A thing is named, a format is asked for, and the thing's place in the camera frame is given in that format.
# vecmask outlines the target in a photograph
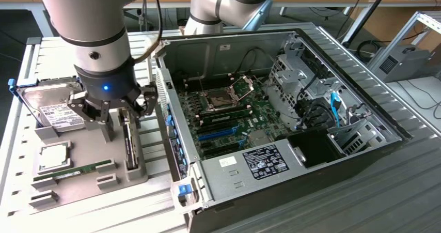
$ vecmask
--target green circuit board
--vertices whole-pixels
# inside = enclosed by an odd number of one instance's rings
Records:
[[[179,100],[187,116],[189,127],[194,137],[199,155],[203,159],[247,149],[275,141],[275,138],[290,132],[278,112],[266,98],[264,86],[240,79],[234,86],[238,98],[248,95],[232,103],[228,87],[195,92],[182,91]],[[214,104],[217,116],[213,116]],[[230,125],[219,130],[201,133],[207,127]],[[235,133],[202,140],[205,135],[235,128]]]

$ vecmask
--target workbench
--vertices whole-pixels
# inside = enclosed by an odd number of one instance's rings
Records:
[[[280,14],[287,13],[290,7],[354,7],[358,0],[274,0],[274,7],[282,7]],[[347,33],[344,40],[354,34],[356,27],[360,24],[362,18],[374,4],[375,0],[360,0],[359,7],[363,7],[358,19]],[[380,7],[426,7],[441,5],[441,0],[383,0]],[[126,8],[142,8],[143,0],[138,0]],[[162,0],[163,8],[190,8],[191,0]],[[155,0],[149,0],[149,8],[157,8]],[[45,5],[42,0],[0,0],[2,9],[22,9],[30,10],[34,14],[41,31],[45,37],[54,37],[54,30],[50,20],[45,14]]]
[[[302,28],[326,52],[338,56],[338,64],[366,92],[412,134],[400,150],[379,160],[352,179],[295,200],[274,210],[222,229],[227,232],[439,232],[441,213],[441,139],[424,117],[399,94],[374,77],[363,63],[312,23],[267,25],[263,30]],[[239,31],[227,27],[226,32]],[[134,57],[142,55],[147,38],[155,32],[130,33]],[[169,30],[166,36],[179,35]],[[21,78],[35,74],[41,79],[75,75],[70,53],[59,37],[43,38],[27,46]],[[147,66],[135,66],[137,78],[149,82]],[[142,122],[141,137],[150,180],[115,192],[91,197],[57,209],[23,217],[27,198],[22,183],[31,169],[27,151],[34,142],[35,119],[19,99],[14,98],[6,135],[0,147],[0,218],[3,228],[17,232],[187,232],[185,216],[175,212],[170,186],[173,182],[166,151],[155,115]]]

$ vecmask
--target blue pcie slot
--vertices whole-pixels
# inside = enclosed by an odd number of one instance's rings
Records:
[[[222,136],[236,134],[238,128],[239,128],[239,126],[234,127],[232,129],[227,129],[227,130],[203,135],[198,138],[198,140],[205,141],[205,140],[210,140],[210,139],[214,139],[214,138],[218,138],[218,137],[222,137]]]

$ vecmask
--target wooden table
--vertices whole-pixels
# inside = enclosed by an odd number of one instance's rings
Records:
[[[288,7],[354,7],[358,0],[274,0],[274,7],[282,7],[280,14],[284,15]],[[352,29],[346,39],[352,35],[359,26],[360,20],[367,14],[375,0],[360,0],[359,7],[363,7]],[[143,0],[137,0],[126,8],[142,8]],[[189,8],[191,0],[162,0],[163,8]],[[436,6],[435,0],[383,0],[380,7],[423,7]],[[155,8],[155,0],[149,0],[149,7]],[[41,30],[46,37],[54,36],[50,21],[45,15],[45,6],[42,0],[0,0],[0,9],[29,9],[33,11]],[[177,11],[171,13],[175,20]]]

